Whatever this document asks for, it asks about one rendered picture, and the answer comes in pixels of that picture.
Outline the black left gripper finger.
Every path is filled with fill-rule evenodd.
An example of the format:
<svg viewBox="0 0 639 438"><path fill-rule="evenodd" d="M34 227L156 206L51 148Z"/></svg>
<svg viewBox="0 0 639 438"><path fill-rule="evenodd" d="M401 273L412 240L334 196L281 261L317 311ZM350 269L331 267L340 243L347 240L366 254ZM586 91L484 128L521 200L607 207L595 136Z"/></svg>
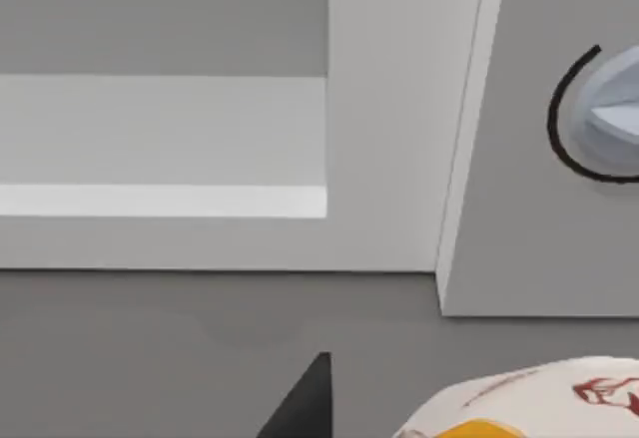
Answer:
<svg viewBox="0 0 639 438"><path fill-rule="evenodd" d="M256 438L332 438L330 352L314 358Z"/></svg>

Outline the white cup with red print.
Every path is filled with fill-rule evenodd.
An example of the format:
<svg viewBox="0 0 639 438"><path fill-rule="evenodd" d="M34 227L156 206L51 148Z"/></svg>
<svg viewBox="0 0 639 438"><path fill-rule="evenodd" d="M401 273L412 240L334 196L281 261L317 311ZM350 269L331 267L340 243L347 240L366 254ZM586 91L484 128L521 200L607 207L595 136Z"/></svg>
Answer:
<svg viewBox="0 0 639 438"><path fill-rule="evenodd" d="M392 438L639 438L639 359L583 356L455 383Z"/></svg>

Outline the pale grey microwave knob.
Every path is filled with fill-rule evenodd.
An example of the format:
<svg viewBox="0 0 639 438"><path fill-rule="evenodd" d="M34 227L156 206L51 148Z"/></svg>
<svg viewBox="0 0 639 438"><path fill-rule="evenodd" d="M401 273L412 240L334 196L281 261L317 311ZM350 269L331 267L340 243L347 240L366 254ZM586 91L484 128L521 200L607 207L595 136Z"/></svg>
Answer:
<svg viewBox="0 0 639 438"><path fill-rule="evenodd" d="M602 53L595 44L583 53L555 86L546 113L550 149L566 169L592 182L639 184L639 174L604 174L589 169L568 152L559 133L561 104L578 75ZM572 114L576 140L614 166L639 168L639 45L605 61L579 89Z"/></svg>

